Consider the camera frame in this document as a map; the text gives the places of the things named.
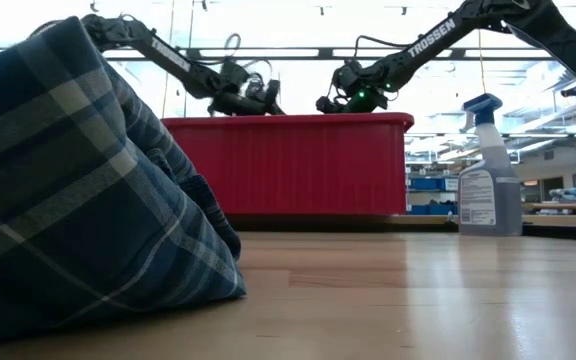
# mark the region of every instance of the metal frame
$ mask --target metal frame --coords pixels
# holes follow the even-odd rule
[[[440,216],[230,215],[237,231],[276,232],[422,232],[457,233],[459,226]],[[523,236],[576,240],[576,226],[524,222]]]
[[[228,1],[224,0],[193,0],[193,4],[206,4],[208,5],[221,5],[226,4]],[[240,1],[238,4],[240,5],[254,5],[256,3],[263,2],[263,1]],[[559,8],[576,8],[576,0],[554,0],[554,3]],[[347,7],[352,9],[352,4],[346,4],[345,2],[336,2],[336,1],[294,1],[294,5],[296,7],[313,7],[313,8],[339,8],[339,7]],[[446,9],[451,10],[453,7],[446,6],[445,2],[441,0],[426,0],[425,3],[421,3],[418,0],[398,0],[398,1],[388,1],[388,0],[381,0],[381,1],[373,1],[369,4],[365,5],[366,7],[371,8],[420,8],[420,9]]]
[[[401,50],[403,47],[359,47],[357,60],[374,61],[382,58],[384,52],[395,53],[397,50]],[[202,52],[230,52],[232,50],[217,48],[217,47],[193,47],[193,48],[180,48],[187,54],[188,57],[198,60],[220,60],[223,55],[215,56],[205,56]],[[300,61],[327,61],[327,60],[338,60],[342,61],[348,59],[351,56],[347,55],[336,55],[335,52],[354,52],[354,47],[242,47],[234,53],[232,58],[234,60],[270,60],[270,61],[290,61],[290,60],[300,60]],[[479,48],[476,47],[453,47],[446,50],[446,56],[439,56],[434,59],[434,61],[481,61],[482,57],[477,56],[466,56],[468,51],[479,52]],[[513,57],[503,57],[503,56],[483,56],[483,61],[555,61],[551,56],[528,56],[531,52],[535,51],[543,52],[545,51],[536,48],[509,48],[509,47],[499,47],[499,48],[482,48],[484,53],[486,51],[512,51],[512,52],[525,52],[526,56],[513,56]],[[263,55],[238,55],[238,52],[246,51],[264,51]],[[294,56],[282,55],[282,52],[294,51]],[[314,55],[299,55],[298,52],[311,52],[316,53]],[[364,55],[362,52],[366,51],[379,51],[381,55]],[[130,49],[120,49],[112,50],[104,53],[104,56],[109,61],[147,61],[143,55],[139,52]]]
[[[454,136],[454,137],[463,137],[466,139],[476,139],[477,135],[472,133],[405,133],[404,137],[406,138],[428,138],[428,137],[441,137],[441,136]],[[529,138],[529,139],[571,139],[576,138],[576,133],[554,133],[554,134],[547,134],[547,133],[523,133],[523,134],[515,134],[515,133],[502,133],[501,136],[505,139],[509,138]]]

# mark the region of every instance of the blue bin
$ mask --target blue bin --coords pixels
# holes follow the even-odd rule
[[[454,207],[454,205],[428,205],[428,213],[430,215],[448,215],[454,210]]]
[[[447,189],[446,188],[446,182],[451,182],[451,188]],[[457,186],[457,182],[458,179],[457,178],[443,178],[443,179],[439,179],[438,182],[438,187],[441,191],[457,191],[457,189],[455,188]]]
[[[411,189],[414,190],[437,190],[439,189],[438,179],[412,179]]]
[[[428,215],[428,205],[413,205],[408,215]]]

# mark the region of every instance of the blue spray nozzle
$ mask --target blue spray nozzle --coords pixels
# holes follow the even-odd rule
[[[483,94],[464,103],[464,110],[475,114],[475,126],[495,123],[495,110],[503,105],[503,101],[493,94]]]

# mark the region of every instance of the spray bottle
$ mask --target spray bottle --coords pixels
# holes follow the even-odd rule
[[[464,103],[464,110],[475,115],[483,158],[459,175],[459,232],[464,235],[521,235],[520,181],[495,127],[494,111],[502,105],[492,94]]]

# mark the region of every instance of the ceiling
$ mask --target ceiling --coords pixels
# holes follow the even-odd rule
[[[576,0],[554,1],[576,28]],[[242,47],[347,47],[353,46],[355,38],[361,34],[397,43],[411,42],[460,3],[460,0],[365,0],[358,5],[341,0],[272,3],[207,0],[204,10],[202,1],[192,0],[97,0],[95,9],[108,17],[129,13],[149,27],[157,28],[159,36],[171,44],[181,47],[221,47],[234,32],[241,35]],[[46,21],[85,15],[91,12],[90,5],[91,0],[0,0],[0,48],[22,41]],[[479,35],[473,32],[455,47],[476,48]],[[484,51],[529,47],[514,36],[487,31],[481,33],[481,45]],[[273,61],[272,72],[265,64],[259,64],[256,70],[266,77],[281,80],[280,101],[286,112],[316,113],[315,101],[326,94],[330,77],[341,64],[341,61]],[[187,97],[183,86],[176,79],[167,79],[154,64],[126,62],[113,65],[155,112],[163,116],[206,116],[208,101]],[[397,100],[390,103],[389,111],[415,115],[416,125],[412,132],[455,133],[465,123],[461,105],[481,94],[485,86],[487,92],[504,100],[499,114],[506,116],[500,116],[498,120],[502,131],[564,131],[565,126],[576,124],[576,115],[565,116],[566,108],[574,106],[576,99],[557,97],[552,90],[546,89],[556,84],[569,85],[573,81],[574,78],[556,62],[484,62],[482,81],[482,64],[478,61],[432,61],[417,71]],[[540,121],[546,116],[551,116],[552,120]],[[533,121],[540,125],[536,128],[527,125]],[[424,141],[426,143],[413,148],[438,150],[446,145]],[[459,146],[468,146],[463,141],[456,142]]]

